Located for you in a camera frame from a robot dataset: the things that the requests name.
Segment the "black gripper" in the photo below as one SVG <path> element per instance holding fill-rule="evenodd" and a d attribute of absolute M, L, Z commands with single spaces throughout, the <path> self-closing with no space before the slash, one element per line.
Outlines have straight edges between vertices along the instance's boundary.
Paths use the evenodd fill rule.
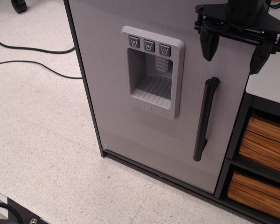
<path fill-rule="evenodd" d="M 195 29 L 200 34 L 203 57 L 210 62 L 221 36 L 255 45 L 250 75 L 258 74 L 271 53 L 280 52 L 280 20 L 269 9 L 280 0 L 230 0 L 224 4 L 199 4 Z"/>

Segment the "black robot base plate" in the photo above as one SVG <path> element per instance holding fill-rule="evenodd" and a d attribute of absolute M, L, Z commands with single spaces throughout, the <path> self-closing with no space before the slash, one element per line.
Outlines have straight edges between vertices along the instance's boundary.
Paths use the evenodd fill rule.
<path fill-rule="evenodd" d="M 10 198 L 7 198 L 7 204 L 13 207 L 20 214 L 24 224 L 48 224 L 46 220 Z"/>

